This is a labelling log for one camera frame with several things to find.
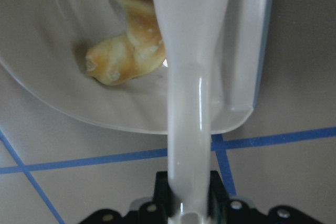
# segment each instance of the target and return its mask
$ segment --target bread roll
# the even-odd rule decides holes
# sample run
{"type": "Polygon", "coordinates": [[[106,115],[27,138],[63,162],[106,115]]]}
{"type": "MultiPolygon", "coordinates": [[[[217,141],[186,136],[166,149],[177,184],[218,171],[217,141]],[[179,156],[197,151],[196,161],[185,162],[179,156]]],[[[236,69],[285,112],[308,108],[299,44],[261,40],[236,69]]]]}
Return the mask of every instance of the bread roll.
{"type": "Polygon", "coordinates": [[[115,0],[126,13],[126,34],[106,39],[86,55],[86,74],[117,85],[148,74],[166,55],[153,0],[115,0]]]}

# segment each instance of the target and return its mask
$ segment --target screw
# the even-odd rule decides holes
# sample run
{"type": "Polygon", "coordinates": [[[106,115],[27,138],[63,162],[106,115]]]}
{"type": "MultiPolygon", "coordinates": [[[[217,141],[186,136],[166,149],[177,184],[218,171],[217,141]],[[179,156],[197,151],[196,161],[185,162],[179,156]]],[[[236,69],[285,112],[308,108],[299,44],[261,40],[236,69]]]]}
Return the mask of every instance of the screw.
{"type": "Polygon", "coordinates": [[[107,215],[104,215],[103,218],[102,218],[102,221],[103,222],[108,222],[108,221],[111,221],[113,220],[113,215],[112,214],[107,214],[107,215]]]}
{"type": "Polygon", "coordinates": [[[157,207],[155,204],[150,204],[147,206],[147,211],[148,212],[155,212],[157,210],[157,207]]]}
{"type": "Polygon", "coordinates": [[[277,211],[277,214],[278,214],[279,217],[284,218],[284,219],[287,219],[287,218],[290,217],[290,212],[285,210],[285,209],[282,209],[282,208],[280,208],[277,211]]]}
{"type": "Polygon", "coordinates": [[[238,200],[232,201],[230,205],[235,210],[240,210],[243,207],[243,205],[241,204],[241,202],[238,201],[238,200]]]}

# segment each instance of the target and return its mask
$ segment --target plastic scoop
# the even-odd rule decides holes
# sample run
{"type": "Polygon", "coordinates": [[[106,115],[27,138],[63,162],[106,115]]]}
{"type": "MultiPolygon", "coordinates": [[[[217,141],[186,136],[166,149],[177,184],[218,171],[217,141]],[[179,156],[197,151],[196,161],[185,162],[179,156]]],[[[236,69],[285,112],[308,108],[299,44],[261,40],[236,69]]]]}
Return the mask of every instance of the plastic scoop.
{"type": "Polygon", "coordinates": [[[168,176],[175,220],[206,222],[210,176],[210,88],[228,0],[154,0],[168,62],[168,176]]]}

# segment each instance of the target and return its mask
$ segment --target black mechanical part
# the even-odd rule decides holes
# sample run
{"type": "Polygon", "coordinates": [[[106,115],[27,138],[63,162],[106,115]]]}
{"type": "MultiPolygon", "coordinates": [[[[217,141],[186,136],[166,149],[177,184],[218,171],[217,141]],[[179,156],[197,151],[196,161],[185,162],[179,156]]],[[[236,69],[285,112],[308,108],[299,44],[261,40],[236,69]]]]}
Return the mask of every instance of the black mechanical part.
{"type": "MultiPolygon", "coordinates": [[[[142,204],[139,210],[121,217],[117,211],[101,209],[80,224],[167,224],[174,211],[172,201],[167,172],[157,172],[153,200],[142,204]]],[[[277,206],[264,215],[244,201],[230,199],[217,171],[211,171],[208,214],[216,224],[322,224],[289,206],[277,206]]]]}

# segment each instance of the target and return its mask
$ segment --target white plastic tray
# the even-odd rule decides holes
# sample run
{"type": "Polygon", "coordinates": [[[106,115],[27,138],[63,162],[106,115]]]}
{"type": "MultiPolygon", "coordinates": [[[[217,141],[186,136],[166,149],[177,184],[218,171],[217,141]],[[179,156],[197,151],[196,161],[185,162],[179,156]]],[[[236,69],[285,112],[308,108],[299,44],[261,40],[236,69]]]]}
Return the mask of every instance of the white plastic tray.
{"type": "MultiPolygon", "coordinates": [[[[239,127],[253,111],[269,5],[229,1],[213,71],[212,133],[239,127]]],[[[88,123],[166,134],[165,66],[117,87],[83,74],[86,49],[124,30],[113,2],[0,0],[0,13],[0,63],[33,95],[88,123]]]]}

